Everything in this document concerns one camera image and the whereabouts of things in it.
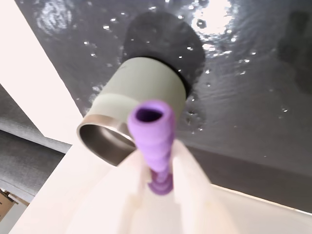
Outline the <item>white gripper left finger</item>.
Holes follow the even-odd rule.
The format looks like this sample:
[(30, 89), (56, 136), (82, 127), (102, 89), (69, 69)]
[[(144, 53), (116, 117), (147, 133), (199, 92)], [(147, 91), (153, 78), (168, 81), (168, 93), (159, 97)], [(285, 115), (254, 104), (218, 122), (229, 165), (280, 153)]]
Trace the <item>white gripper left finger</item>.
[(94, 205), (87, 205), (85, 234), (154, 234), (155, 216), (146, 212), (143, 199), (149, 170), (136, 150), (111, 170), (90, 191)]

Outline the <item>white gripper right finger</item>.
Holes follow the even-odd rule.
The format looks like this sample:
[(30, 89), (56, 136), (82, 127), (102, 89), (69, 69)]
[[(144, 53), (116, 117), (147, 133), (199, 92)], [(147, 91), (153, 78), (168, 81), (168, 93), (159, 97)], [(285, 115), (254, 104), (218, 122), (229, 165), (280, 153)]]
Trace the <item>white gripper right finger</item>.
[(174, 196), (180, 206), (184, 234), (237, 234), (229, 212), (187, 147), (179, 140), (172, 147)]

